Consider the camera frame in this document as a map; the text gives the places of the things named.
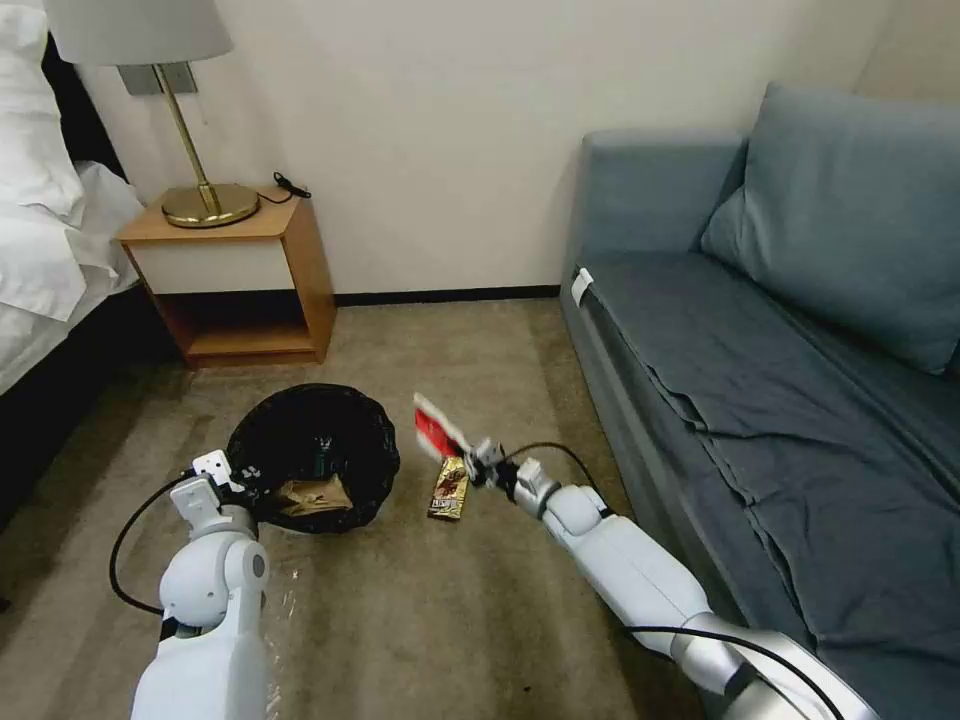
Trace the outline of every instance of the gray blanket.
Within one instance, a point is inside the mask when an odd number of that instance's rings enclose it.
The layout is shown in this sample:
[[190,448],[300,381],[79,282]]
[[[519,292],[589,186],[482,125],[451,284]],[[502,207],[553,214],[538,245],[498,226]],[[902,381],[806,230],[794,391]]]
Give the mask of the gray blanket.
[[701,440],[817,654],[885,718],[960,706],[960,385],[696,254],[592,260],[592,292]]

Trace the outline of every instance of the lamp stem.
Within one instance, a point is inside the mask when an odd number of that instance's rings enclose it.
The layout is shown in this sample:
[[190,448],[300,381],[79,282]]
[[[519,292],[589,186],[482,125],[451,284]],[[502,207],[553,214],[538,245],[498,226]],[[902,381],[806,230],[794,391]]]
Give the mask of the lamp stem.
[[170,87],[167,72],[164,70],[163,65],[159,63],[154,64],[152,67],[153,74],[156,75],[157,82],[160,83],[160,89],[163,91],[163,96],[167,99],[167,105],[173,114],[173,120],[177,125],[177,130],[180,131],[180,138],[187,148],[187,155],[190,158],[190,164],[193,166],[193,172],[197,176],[197,189],[203,198],[203,204],[210,212],[219,213],[220,202],[217,199],[216,192],[210,185],[210,181],[207,180],[207,174],[203,171],[203,165],[200,164],[200,156],[197,155],[197,148],[193,144],[193,138],[190,137],[190,131],[187,129],[186,122],[184,122],[183,113],[180,112],[180,103],[177,102],[177,96]]

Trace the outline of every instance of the black baseboard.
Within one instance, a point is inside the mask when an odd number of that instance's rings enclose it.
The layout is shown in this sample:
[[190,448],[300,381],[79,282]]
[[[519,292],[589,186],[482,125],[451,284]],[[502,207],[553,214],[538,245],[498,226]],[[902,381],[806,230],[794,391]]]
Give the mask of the black baseboard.
[[337,307],[356,305],[401,305],[404,303],[472,302],[475,300],[521,300],[560,295],[559,285],[522,285],[506,288],[419,290],[392,293],[339,293]]

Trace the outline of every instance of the nightstand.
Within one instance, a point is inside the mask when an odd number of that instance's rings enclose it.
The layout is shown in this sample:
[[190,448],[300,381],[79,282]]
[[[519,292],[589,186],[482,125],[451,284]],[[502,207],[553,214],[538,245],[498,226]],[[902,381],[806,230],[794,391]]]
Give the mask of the nightstand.
[[313,208],[299,197],[262,205],[195,230],[168,224],[158,201],[117,235],[190,367],[326,355],[337,310]]

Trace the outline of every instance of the white lamp shade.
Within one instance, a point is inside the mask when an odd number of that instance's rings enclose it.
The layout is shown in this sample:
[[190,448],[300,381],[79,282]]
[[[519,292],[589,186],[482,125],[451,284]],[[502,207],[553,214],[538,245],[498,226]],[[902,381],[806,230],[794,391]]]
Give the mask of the white lamp shade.
[[213,0],[44,0],[60,57],[88,65],[204,60],[233,43]]

